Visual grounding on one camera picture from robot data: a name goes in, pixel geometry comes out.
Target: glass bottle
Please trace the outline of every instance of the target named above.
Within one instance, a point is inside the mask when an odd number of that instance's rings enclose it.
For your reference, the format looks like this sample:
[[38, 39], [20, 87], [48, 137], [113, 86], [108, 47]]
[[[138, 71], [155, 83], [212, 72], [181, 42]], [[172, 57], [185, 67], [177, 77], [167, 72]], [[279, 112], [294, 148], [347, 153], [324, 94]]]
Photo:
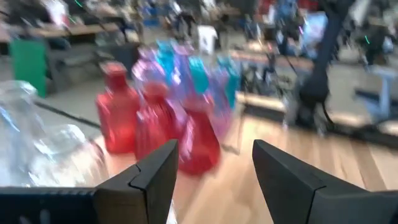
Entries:
[[223, 79], [223, 86], [229, 107], [233, 109], [236, 104], [236, 90], [239, 89], [241, 83], [239, 76], [240, 71], [238, 66], [228, 57], [218, 57], [217, 61], [220, 69], [225, 70], [228, 74], [228, 77]]
[[44, 134], [33, 99], [36, 89], [23, 81], [0, 83], [0, 186], [26, 186], [29, 161], [35, 156], [33, 139]]
[[144, 100], [137, 114], [137, 159], [142, 159], [169, 139], [180, 135], [174, 109], [167, 101], [170, 88], [165, 72], [155, 60], [148, 57], [142, 59], [142, 67], [134, 72], [137, 89]]
[[174, 45], [174, 73], [173, 81], [178, 84], [174, 96], [180, 100], [188, 95], [194, 95], [195, 90], [190, 71], [189, 58], [192, 56], [191, 45]]
[[156, 51], [154, 49], [139, 49], [139, 55], [139, 60], [131, 68], [137, 87], [140, 87], [142, 74], [145, 73], [145, 70], [151, 69], [150, 67], [155, 65], [153, 62], [156, 60]]
[[217, 165], [221, 154], [209, 119], [214, 101], [206, 95], [198, 95], [184, 101], [183, 107], [187, 122], [179, 141], [178, 166], [188, 174], [201, 175]]
[[232, 109], [226, 94], [229, 75], [225, 69], [216, 68], [211, 71], [209, 92], [215, 102], [209, 114], [217, 138], [222, 141], [231, 125]]
[[96, 105], [106, 149], [110, 153], [134, 152], [139, 96], [127, 84], [123, 64], [107, 62], [101, 68], [106, 91], [97, 96]]
[[157, 62], [162, 66], [169, 86], [173, 85], [172, 72], [174, 70], [174, 50], [172, 41], [157, 41]]
[[102, 149], [77, 126], [52, 127], [35, 139], [29, 177], [35, 187], [94, 187], [109, 179]]

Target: cable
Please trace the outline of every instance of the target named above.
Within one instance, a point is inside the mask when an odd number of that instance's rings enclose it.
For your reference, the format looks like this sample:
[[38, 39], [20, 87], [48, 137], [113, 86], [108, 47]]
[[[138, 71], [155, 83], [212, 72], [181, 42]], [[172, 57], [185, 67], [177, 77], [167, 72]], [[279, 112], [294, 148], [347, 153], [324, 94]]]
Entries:
[[5, 16], [10, 16], [8, 13], [4, 12], [4, 11], [0, 11], [0, 14], [5, 15]]
[[331, 118], [330, 118], [330, 116], [329, 116], [329, 114], [328, 114], [328, 111], [326, 110], [326, 104], [325, 104], [325, 102], [322, 103], [322, 110], [323, 110], [323, 114], [325, 114], [326, 120], [327, 120], [332, 126], [334, 126], [335, 123], [331, 120]]
[[292, 65], [292, 62], [290, 62], [288, 56], [284, 55], [284, 57], [286, 58], [287, 63], [289, 63], [290, 67], [292, 68], [293, 72], [296, 74], [296, 76], [298, 76], [299, 73], [297, 72], [296, 68]]
[[60, 116], [64, 116], [66, 118], [72, 119], [74, 121], [77, 121], [79, 123], [85, 124], [85, 125], [90, 126], [92, 128], [101, 129], [101, 125], [96, 123], [96, 122], [94, 122], [94, 121], [90, 121], [90, 120], [88, 120], [86, 118], [82, 118], [80, 116], [72, 115], [70, 113], [67, 113], [67, 112], [65, 112], [63, 110], [60, 110], [60, 109], [57, 109], [57, 108], [54, 108], [53, 106], [47, 105], [45, 103], [41, 103], [41, 102], [35, 101], [35, 105], [38, 106], [39, 108], [42, 108], [44, 110], [53, 112], [53, 113], [58, 114]]

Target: table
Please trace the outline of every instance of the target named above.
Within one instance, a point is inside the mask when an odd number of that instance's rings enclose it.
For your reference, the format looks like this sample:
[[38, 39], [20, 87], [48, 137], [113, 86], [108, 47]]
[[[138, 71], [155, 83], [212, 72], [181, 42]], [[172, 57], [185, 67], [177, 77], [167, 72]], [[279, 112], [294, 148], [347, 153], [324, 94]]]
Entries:
[[[239, 154], [222, 152], [221, 162], [202, 177], [178, 172], [174, 205], [179, 224], [264, 224], [272, 223], [257, 182], [251, 159], [253, 140], [263, 139], [299, 159], [359, 187], [376, 191], [398, 189], [398, 153], [384, 147], [351, 141], [339, 136], [319, 138], [313, 132], [285, 130], [279, 123], [255, 117], [241, 117], [241, 103], [262, 105], [278, 110], [279, 100], [250, 94], [238, 94], [238, 106], [225, 144], [237, 146]], [[348, 114], [331, 114], [332, 119], [360, 124], [364, 118]], [[96, 140], [104, 146], [103, 138]], [[110, 156], [107, 161], [112, 175], [134, 163], [132, 154]]]
[[[24, 34], [25, 30], [19, 26], [5, 26], [8, 33]], [[106, 23], [101, 27], [100, 25], [74, 25], [68, 29], [58, 29], [56, 27], [47, 26], [47, 28], [30, 27], [26, 31], [37, 37], [51, 38], [51, 37], [67, 37], [70, 35], [96, 34], [99, 32], [117, 31], [118, 25], [115, 23]]]
[[[264, 52], [250, 52], [245, 50], [230, 50], [229, 54], [232, 59], [239, 62], [255, 63], [257, 65], [268, 65], [269, 59]], [[296, 68], [296, 70], [309, 71], [313, 68], [313, 62], [310, 59], [302, 57], [280, 56], [277, 55], [275, 67], [291, 68], [289, 62]]]
[[235, 7], [214, 7], [209, 10], [210, 19], [211, 20], [218, 20], [220, 16], [227, 15], [227, 16], [238, 16], [241, 14], [239, 9]]
[[361, 95], [358, 95], [358, 97], [364, 101], [368, 111], [373, 116], [374, 121], [394, 117], [396, 114], [396, 106], [394, 108], [391, 106], [391, 85], [394, 80], [398, 78], [398, 70], [392, 67], [373, 65], [369, 67], [368, 72], [371, 75], [381, 77], [382, 86], [378, 100], [375, 101], [372, 98], [363, 97]]
[[119, 27], [115, 23], [106, 23], [103, 26], [98, 24], [94, 25], [74, 25], [69, 27], [69, 29], [55, 29], [53, 27], [47, 28], [33, 28], [30, 27], [27, 30], [18, 26], [6, 26], [6, 30], [10, 34], [23, 34], [27, 31], [30, 35], [38, 38], [39, 42], [42, 42], [45, 46], [45, 56], [47, 59], [48, 69], [50, 70], [51, 76], [53, 78], [55, 87], [57, 91], [64, 91], [68, 89], [71, 85], [71, 80], [68, 75], [65, 74], [64, 69], [60, 69], [59, 61], [65, 60], [68, 57], [73, 57], [75, 55], [84, 54], [94, 54], [100, 50], [114, 53], [116, 60], [122, 62], [127, 68], [131, 68], [134, 62], [137, 60], [138, 53], [132, 55], [136, 51], [137, 42], [126, 43], [126, 44], [108, 44], [108, 45], [96, 45], [96, 44], [82, 44], [73, 45], [70, 49], [66, 50], [53, 50], [50, 48], [48, 39], [56, 37], [70, 37], [86, 34], [98, 34], [101, 32], [116, 32]]
[[278, 47], [274, 42], [263, 42], [260, 40], [250, 40], [243, 45], [243, 50], [252, 54], [279, 54]]
[[377, 18], [377, 17], [373, 17], [373, 16], [369, 16], [368, 17], [369, 23], [373, 26], [381, 26], [381, 27], [387, 27], [388, 25], [386, 24], [386, 22], [384, 22], [382, 19]]

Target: purple glass bottle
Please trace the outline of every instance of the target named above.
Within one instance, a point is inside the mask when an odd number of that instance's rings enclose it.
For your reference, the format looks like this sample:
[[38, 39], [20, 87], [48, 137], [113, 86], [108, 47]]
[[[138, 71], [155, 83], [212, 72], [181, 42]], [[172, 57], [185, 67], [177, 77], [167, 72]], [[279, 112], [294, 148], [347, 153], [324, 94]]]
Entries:
[[215, 102], [213, 112], [209, 116], [219, 141], [223, 140], [231, 126], [232, 109], [225, 92], [228, 78], [229, 75], [225, 69], [216, 68], [209, 72], [209, 94]]
[[193, 47], [191, 45], [175, 45], [174, 52], [173, 81], [178, 85], [175, 89], [174, 97], [183, 100], [188, 95], [195, 94], [189, 66], [189, 58], [193, 53]]

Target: floor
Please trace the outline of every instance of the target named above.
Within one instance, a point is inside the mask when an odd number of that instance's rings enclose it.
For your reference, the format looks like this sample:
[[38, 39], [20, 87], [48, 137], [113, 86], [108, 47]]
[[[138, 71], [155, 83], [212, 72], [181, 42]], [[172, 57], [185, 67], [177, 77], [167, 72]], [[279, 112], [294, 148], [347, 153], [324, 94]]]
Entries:
[[[144, 40], [147, 44], [156, 39], [165, 39], [166, 35], [157, 30], [146, 30]], [[242, 34], [233, 32], [229, 36], [229, 44], [242, 44]], [[352, 60], [356, 56], [350, 50], [343, 50], [342, 60]], [[1, 61], [0, 81], [12, 79], [9, 59]], [[71, 70], [70, 73], [84, 81], [78, 82], [73, 88], [62, 93], [48, 96], [44, 101], [55, 108], [98, 122], [95, 108], [96, 95], [104, 90], [102, 77], [93, 75], [86, 78], [86, 71]], [[353, 88], [378, 91], [380, 80], [371, 77], [361, 67], [350, 65], [334, 65], [329, 71], [331, 98], [329, 110], [343, 111], [356, 115], [366, 115], [364, 106], [353, 99]], [[398, 88], [392, 88], [392, 94], [398, 96]], [[95, 138], [100, 132], [95, 128], [76, 123], [65, 117], [37, 109], [45, 124], [75, 124], [89, 137]], [[243, 128], [245, 137], [240, 155], [227, 154], [223, 158], [222, 167], [217, 172], [208, 174], [204, 179], [191, 179], [180, 175], [176, 192], [192, 191], [191, 197], [177, 195], [181, 202], [176, 202], [178, 220], [181, 223], [272, 223], [266, 204], [257, 185], [254, 168], [251, 162], [251, 147], [254, 139], [263, 139], [280, 147], [282, 150], [297, 156], [342, 179], [369, 190], [398, 189], [396, 178], [389, 178], [389, 170], [398, 169], [397, 154], [388, 149], [375, 150], [374, 146], [364, 146], [347, 139], [319, 139], [313, 134], [302, 131], [286, 133], [279, 124], [269, 121], [258, 121], [248, 118]], [[236, 144], [236, 133], [230, 137], [231, 144]], [[327, 147], [332, 150], [320, 150]]]
[[[258, 102], [280, 108], [280, 105], [265, 98], [258, 98]], [[262, 139], [301, 161], [363, 189], [398, 189], [394, 172], [398, 169], [398, 154], [395, 150], [338, 136], [320, 138], [314, 132], [286, 130], [280, 123], [256, 117], [246, 116], [242, 119], [240, 111], [242, 106], [238, 104], [234, 122], [224, 140], [226, 145], [236, 146], [238, 153], [223, 151], [217, 167], [201, 177], [178, 172], [173, 196], [178, 223], [273, 223], [252, 162], [255, 139]], [[333, 114], [332, 118], [338, 119], [337, 114]], [[103, 139], [97, 139], [97, 142], [103, 146]], [[133, 155], [107, 155], [107, 160], [110, 172], [114, 175], [134, 163], [135, 158]]]

